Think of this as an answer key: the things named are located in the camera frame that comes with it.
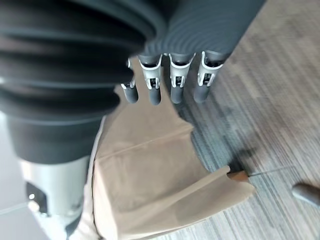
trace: striped carpet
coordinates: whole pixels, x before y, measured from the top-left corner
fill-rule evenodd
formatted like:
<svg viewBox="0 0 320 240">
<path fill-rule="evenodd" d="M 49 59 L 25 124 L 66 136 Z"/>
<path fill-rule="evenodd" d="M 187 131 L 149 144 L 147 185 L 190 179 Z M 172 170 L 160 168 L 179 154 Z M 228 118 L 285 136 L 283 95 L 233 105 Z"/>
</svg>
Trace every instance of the striped carpet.
<svg viewBox="0 0 320 240">
<path fill-rule="evenodd" d="M 244 168 L 257 194 L 157 239 L 320 240 L 320 209 L 291 195 L 298 182 L 320 187 L 319 13 L 319 0 L 269 0 L 202 105 L 195 61 L 176 108 L 198 156 L 210 171 Z"/>
</svg>

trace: robotic hand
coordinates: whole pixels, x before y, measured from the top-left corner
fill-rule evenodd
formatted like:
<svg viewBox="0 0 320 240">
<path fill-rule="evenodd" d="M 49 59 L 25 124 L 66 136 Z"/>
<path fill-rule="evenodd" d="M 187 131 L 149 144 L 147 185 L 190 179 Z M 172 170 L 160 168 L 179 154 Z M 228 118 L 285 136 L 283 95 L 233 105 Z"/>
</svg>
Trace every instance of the robotic hand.
<svg viewBox="0 0 320 240">
<path fill-rule="evenodd" d="M 170 59 L 180 103 L 195 53 L 203 102 L 264 0 L 2 0 L 0 110 L 7 114 L 28 206 L 52 239 L 77 227 L 89 156 L 103 116 L 138 100 L 128 58 L 138 55 L 150 101 L 161 101 Z"/>
</svg>

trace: metal bracket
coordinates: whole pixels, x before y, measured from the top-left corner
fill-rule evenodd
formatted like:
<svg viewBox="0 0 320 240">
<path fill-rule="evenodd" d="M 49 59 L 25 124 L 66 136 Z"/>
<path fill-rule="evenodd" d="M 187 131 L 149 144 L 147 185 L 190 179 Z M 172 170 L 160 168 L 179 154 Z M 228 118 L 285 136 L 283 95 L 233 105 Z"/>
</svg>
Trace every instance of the metal bracket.
<svg viewBox="0 0 320 240">
<path fill-rule="evenodd" d="M 189 60 L 189 62 L 185 65 L 177 65 L 173 62 L 172 56 L 169 53 L 170 58 L 170 78 L 171 78 L 171 85 L 173 88 L 176 88 L 177 86 L 180 86 L 180 88 L 183 88 L 187 75 L 190 69 L 190 65 L 195 57 L 195 53 L 193 54 L 192 58 Z"/>
<path fill-rule="evenodd" d="M 222 66 L 223 64 L 218 66 L 208 66 L 206 64 L 206 52 L 203 51 L 201 53 L 201 62 L 198 71 L 198 85 L 206 85 L 207 87 L 210 87 Z"/>
<path fill-rule="evenodd" d="M 161 54 L 156 66 L 154 67 L 145 66 L 139 60 L 143 70 L 144 80 L 149 90 L 151 90 L 152 88 L 154 89 L 160 88 L 162 56 L 163 55 Z"/>
<path fill-rule="evenodd" d="M 132 63 L 131 63 L 130 59 L 128 59 L 128 61 L 126 62 L 126 65 L 128 68 L 130 68 L 132 70 Z M 123 90 L 126 90 L 127 88 L 133 89 L 135 86 L 136 86 L 135 77 L 133 77 L 132 80 L 127 84 L 121 83 L 121 87 L 123 88 Z"/>
</svg>

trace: brown paper bag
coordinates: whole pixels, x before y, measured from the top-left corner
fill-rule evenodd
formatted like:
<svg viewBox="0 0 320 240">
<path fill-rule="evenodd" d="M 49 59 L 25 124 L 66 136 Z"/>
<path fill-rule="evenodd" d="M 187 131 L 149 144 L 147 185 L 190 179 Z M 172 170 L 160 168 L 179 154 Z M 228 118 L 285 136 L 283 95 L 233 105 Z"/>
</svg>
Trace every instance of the brown paper bag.
<svg viewBox="0 0 320 240">
<path fill-rule="evenodd" d="M 106 240 L 152 238 L 192 225 L 248 198 L 254 187 L 209 173 L 192 145 L 192 126 L 179 118 L 162 85 L 153 106 L 138 61 L 139 100 L 121 105 L 103 126 L 92 193 L 97 232 Z"/>
</svg>

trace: gray object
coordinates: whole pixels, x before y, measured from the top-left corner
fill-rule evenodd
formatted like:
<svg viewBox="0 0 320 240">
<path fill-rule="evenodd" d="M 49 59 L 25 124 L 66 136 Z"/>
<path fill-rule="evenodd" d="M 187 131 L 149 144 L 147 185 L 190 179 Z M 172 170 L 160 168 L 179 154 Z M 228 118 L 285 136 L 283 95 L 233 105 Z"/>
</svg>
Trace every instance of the gray object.
<svg viewBox="0 0 320 240">
<path fill-rule="evenodd" d="M 201 53 L 201 61 L 197 74 L 199 86 L 206 85 L 210 87 L 214 82 L 219 70 L 223 67 L 221 61 L 209 61 L 206 52 Z"/>
<path fill-rule="evenodd" d="M 182 101 L 184 95 L 184 88 L 183 87 L 173 87 L 171 86 L 171 93 L 170 93 L 170 97 L 171 97 L 171 101 L 174 104 L 179 104 Z"/>
<path fill-rule="evenodd" d="M 292 194 L 295 198 L 316 208 L 320 208 L 320 188 L 305 183 L 298 183 L 292 187 Z"/>
<path fill-rule="evenodd" d="M 195 53 L 192 54 L 179 54 L 179 53 L 170 53 L 170 60 L 176 65 L 185 65 L 192 61 L 195 57 Z"/>
<path fill-rule="evenodd" d="M 144 80 L 146 86 L 149 90 L 152 88 L 160 88 L 160 81 L 161 81 L 161 59 L 162 55 L 152 64 L 145 64 L 141 62 L 140 57 L 140 65 L 142 67 Z"/>
<path fill-rule="evenodd" d="M 186 59 L 184 62 L 177 62 L 174 61 L 173 57 L 171 54 L 169 54 L 170 58 L 170 78 L 171 78 L 171 85 L 172 87 L 180 87 L 183 88 L 187 75 L 190 69 L 190 65 L 192 60 L 195 57 L 195 53 L 189 58 Z"/>
<path fill-rule="evenodd" d="M 152 88 L 149 90 L 149 100 L 152 105 L 158 105 L 161 102 L 160 88 Z"/>
<path fill-rule="evenodd" d="M 139 95 L 138 95 L 138 90 L 137 87 L 127 87 L 126 89 L 123 89 L 124 95 L 126 100 L 131 103 L 131 104 L 135 104 L 138 99 L 139 99 Z"/>
<path fill-rule="evenodd" d="M 143 54 L 192 54 L 206 50 L 231 54 L 264 2 L 182 0 L 170 19 L 166 35 L 147 44 Z"/>
<path fill-rule="evenodd" d="M 196 103 L 201 104 L 203 103 L 209 94 L 209 87 L 206 85 L 196 85 L 193 93 L 193 99 L 195 100 Z"/>
<path fill-rule="evenodd" d="M 89 9 L 93 9 L 100 13 L 110 15 L 116 18 L 137 31 L 143 33 L 148 39 L 162 36 L 167 30 L 167 22 L 155 7 L 147 1 L 139 0 L 69 0 Z"/>
</svg>

